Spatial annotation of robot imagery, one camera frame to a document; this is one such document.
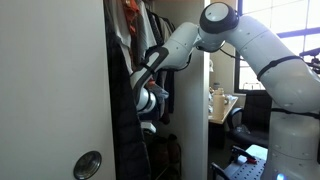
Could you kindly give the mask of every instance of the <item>light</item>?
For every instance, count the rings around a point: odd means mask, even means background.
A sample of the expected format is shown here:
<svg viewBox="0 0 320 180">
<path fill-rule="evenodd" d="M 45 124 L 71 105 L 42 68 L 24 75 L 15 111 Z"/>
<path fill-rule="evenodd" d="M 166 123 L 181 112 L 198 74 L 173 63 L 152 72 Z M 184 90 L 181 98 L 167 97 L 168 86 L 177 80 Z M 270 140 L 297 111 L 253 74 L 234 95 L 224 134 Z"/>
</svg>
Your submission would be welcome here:
<svg viewBox="0 0 320 180">
<path fill-rule="evenodd" d="M 278 174 L 277 176 L 277 180 L 286 180 L 286 179 L 287 179 L 286 176 L 283 174 Z"/>
</svg>

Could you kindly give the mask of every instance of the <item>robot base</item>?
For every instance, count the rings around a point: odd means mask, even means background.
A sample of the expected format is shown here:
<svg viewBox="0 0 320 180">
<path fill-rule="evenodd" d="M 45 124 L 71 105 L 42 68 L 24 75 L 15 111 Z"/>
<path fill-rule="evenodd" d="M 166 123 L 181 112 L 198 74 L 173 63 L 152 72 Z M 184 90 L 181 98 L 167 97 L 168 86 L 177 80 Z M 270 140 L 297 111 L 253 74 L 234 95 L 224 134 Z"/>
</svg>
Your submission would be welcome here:
<svg viewBox="0 0 320 180">
<path fill-rule="evenodd" d="M 258 180 L 265 166 L 265 160 L 256 158 L 257 164 L 244 163 L 231 177 L 231 180 Z"/>
<path fill-rule="evenodd" d="M 319 120 L 272 112 L 267 163 L 262 180 L 318 180 Z"/>
</svg>

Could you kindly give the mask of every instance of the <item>white wall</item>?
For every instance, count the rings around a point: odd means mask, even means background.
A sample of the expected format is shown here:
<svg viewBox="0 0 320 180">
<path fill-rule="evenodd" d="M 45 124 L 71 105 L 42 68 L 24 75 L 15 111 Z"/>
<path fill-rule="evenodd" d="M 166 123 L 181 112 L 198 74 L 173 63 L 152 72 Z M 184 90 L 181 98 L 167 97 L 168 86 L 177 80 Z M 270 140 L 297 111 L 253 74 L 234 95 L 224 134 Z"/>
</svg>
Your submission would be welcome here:
<svg viewBox="0 0 320 180">
<path fill-rule="evenodd" d="M 154 11 L 176 27 L 199 24 L 203 0 L 154 1 Z M 175 74 L 175 110 L 169 125 L 157 125 L 164 136 L 177 135 L 182 146 L 182 178 L 207 179 L 209 60 L 194 50 L 188 68 Z"/>
<path fill-rule="evenodd" d="M 102 0 L 0 1 L 0 179 L 115 179 Z"/>
</svg>

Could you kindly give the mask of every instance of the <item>black cable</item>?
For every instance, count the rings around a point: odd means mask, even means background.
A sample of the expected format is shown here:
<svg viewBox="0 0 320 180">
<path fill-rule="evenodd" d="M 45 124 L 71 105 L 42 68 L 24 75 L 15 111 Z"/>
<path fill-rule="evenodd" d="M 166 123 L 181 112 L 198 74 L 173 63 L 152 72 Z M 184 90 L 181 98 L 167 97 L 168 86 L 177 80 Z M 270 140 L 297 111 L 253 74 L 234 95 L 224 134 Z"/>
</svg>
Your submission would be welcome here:
<svg viewBox="0 0 320 180">
<path fill-rule="evenodd" d="M 189 55 L 189 59 L 186 63 L 186 66 L 184 66 L 183 68 L 180 68 L 180 69 L 172 69 L 172 68 L 169 68 L 169 69 L 161 69 L 162 71 L 173 71 L 173 72 L 178 72 L 178 71 L 182 71 L 184 69 L 186 69 L 189 65 L 190 65 L 190 62 L 191 62 L 191 57 L 192 57 L 192 54 Z"/>
<path fill-rule="evenodd" d="M 236 57 L 236 56 L 233 56 L 227 52 L 225 52 L 224 50 L 222 50 L 221 48 L 219 49 L 220 51 L 222 51 L 224 54 L 226 54 L 227 56 L 231 57 L 231 58 L 234 58 L 234 59 L 239 59 L 239 60 L 242 60 L 242 61 L 245 61 L 244 59 L 241 59 L 240 57 Z"/>
</svg>

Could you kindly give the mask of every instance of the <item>hanging clothes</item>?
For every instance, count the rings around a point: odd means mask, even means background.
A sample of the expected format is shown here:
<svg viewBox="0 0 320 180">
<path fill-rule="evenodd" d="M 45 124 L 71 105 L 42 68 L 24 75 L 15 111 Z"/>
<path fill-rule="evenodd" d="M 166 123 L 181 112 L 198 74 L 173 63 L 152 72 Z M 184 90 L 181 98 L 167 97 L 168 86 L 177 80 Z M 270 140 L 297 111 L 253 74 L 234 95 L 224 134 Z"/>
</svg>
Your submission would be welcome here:
<svg viewBox="0 0 320 180">
<path fill-rule="evenodd" d="M 150 180 L 151 168 L 129 72 L 109 13 L 105 14 L 116 178 Z"/>
<path fill-rule="evenodd" d="M 110 26 L 114 29 L 117 41 L 119 41 L 118 43 L 125 57 L 127 69 L 131 74 L 133 72 L 130 56 L 131 34 L 124 14 L 123 4 L 120 0 L 108 0 L 106 1 L 106 6 L 109 11 L 108 14 L 111 16 Z"/>
<path fill-rule="evenodd" d="M 137 64 L 144 60 L 146 51 L 150 47 L 157 45 L 144 2 L 140 1 L 138 6 L 140 9 L 140 16 L 138 17 L 139 62 L 137 62 Z"/>
<path fill-rule="evenodd" d="M 134 21 L 140 13 L 139 7 L 135 0 L 122 0 L 124 15 L 126 17 L 127 24 L 129 26 L 129 31 L 131 36 L 136 36 L 136 27 Z"/>
<path fill-rule="evenodd" d="M 167 18 L 159 17 L 156 13 L 146 9 L 152 33 L 156 39 L 157 45 L 149 47 L 146 56 L 153 53 L 153 50 L 162 46 L 173 33 L 174 26 Z M 165 92 L 169 92 L 169 98 L 161 99 L 161 94 L 157 95 L 157 106 L 149 113 L 140 115 L 141 120 L 159 120 L 164 124 L 170 122 L 169 113 L 174 110 L 174 71 L 160 69 L 153 75 L 156 84 Z"/>
</svg>

